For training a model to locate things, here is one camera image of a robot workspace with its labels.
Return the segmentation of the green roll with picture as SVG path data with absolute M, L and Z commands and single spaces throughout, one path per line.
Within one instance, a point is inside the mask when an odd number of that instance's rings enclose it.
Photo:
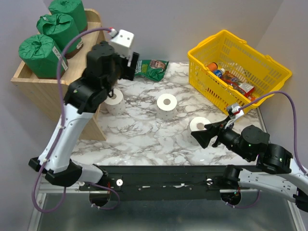
M 25 39 L 18 50 L 19 57 L 41 79 L 57 78 L 57 64 L 61 53 L 56 42 L 43 34 Z

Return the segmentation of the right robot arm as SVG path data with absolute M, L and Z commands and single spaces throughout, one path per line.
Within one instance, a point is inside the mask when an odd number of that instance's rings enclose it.
M 280 145 L 270 143 L 270 135 L 250 125 L 241 133 L 228 125 L 229 119 L 206 124 L 203 130 L 191 132 L 202 148 L 216 138 L 213 147 L 223 144 L 247 162 L 256 162 L 261 172 L 253 173 L 242 167 L 227 165 L 221 177 L 212 183 L 228 189 L 246 187 L 268 191 L 308 210 L 308 177 L 300 169 L 293 155 Z

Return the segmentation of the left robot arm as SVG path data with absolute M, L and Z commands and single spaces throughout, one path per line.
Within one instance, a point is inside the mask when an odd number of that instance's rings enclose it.
M 96 190 L 106 186 L 104 170 L 97 165 L 73 162 L 71 153 L 100 104 L 113 96 L 117 80 L 133 78 L 138 57 L 130 44 L 106 41 L 94 45 L 87 53 L 87 66 L 68 87 L 61 117 L 47 147 L 28 163 L 36 172 L 44 173 L 49 183 L 70 187 L 83 181 Z

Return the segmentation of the white dotted roll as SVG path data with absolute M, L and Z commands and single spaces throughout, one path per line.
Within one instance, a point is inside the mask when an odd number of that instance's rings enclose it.
M 126 109 L 123 93 L 116 88 L 114 88 L 113 96 L 108 96 L 104 103 L 107 111 L 114 116 L 123 114 Z
M 156 116 L 161 120 L 172 120 L 177 114 L 177 99 L 174 95 L 164 93 L 156 101 Z
M 210 124 L 211 122 L 205 117 L 195 117 L 193 118 L 187 126 L 187 140 L 192 145 L 199 145 L 197 140 L 191 135 L 193 131 L 205 130 L 205 125 Z

